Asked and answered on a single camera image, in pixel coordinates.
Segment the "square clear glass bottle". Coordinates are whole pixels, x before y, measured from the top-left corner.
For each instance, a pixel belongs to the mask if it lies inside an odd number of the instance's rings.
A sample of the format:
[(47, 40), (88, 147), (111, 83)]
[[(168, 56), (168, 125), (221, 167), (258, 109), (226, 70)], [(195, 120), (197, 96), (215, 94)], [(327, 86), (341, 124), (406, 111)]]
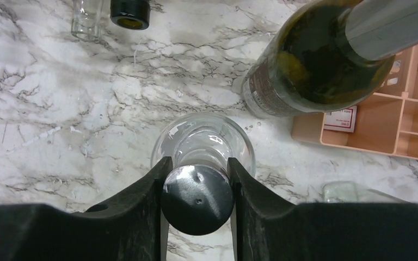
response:
[(71, 35), (86, 42), (99, 41), (103, 5), (103, 0), (74, 0)]

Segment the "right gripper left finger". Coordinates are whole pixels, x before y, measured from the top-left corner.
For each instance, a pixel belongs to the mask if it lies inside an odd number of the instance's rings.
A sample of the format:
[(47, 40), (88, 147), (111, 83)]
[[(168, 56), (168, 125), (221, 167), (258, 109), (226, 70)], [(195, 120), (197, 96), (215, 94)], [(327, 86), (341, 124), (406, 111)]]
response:
[(162, 158), (145, 176), (84, 212), (42, 203), (0, 204), (0, 260), (165, 260), (169, 224)]

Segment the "clear bottle silver cap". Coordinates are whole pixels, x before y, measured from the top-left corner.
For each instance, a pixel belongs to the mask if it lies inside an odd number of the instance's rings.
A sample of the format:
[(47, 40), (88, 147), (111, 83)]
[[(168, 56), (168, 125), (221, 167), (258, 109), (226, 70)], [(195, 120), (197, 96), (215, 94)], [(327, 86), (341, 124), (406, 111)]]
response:
[(158, 137), (151, 166), (171, 157), (161, 197), (162, 212), (177, 230), (207, 235), (230, 217), (235, 199), (228, 160), (236, 158), (252, 176), (255, 153), (244, 130), (230, 118), (215, 113), (191, 113), (169, 123)]

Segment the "green wine bottle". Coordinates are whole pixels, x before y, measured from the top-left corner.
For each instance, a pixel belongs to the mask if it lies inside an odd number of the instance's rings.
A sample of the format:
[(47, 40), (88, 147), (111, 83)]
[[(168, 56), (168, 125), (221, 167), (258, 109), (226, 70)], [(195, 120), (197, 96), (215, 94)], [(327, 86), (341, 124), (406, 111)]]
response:
[(312, 1), (267, 45), (242, 83), (259, 118), (349, 108), (382, 85), (418, 44), (418, 1)]
[(149, 0), (111, 0), (110, 20), (117, 26), (130, 30), (149, 27)]

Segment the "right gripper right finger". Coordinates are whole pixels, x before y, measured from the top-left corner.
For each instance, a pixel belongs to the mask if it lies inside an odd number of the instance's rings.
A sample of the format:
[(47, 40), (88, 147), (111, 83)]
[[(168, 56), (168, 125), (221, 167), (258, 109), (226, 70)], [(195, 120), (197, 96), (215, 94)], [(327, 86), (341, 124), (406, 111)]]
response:
[(293, 204), (228, 160), (236, 260), (418, 260), (418, 204)]

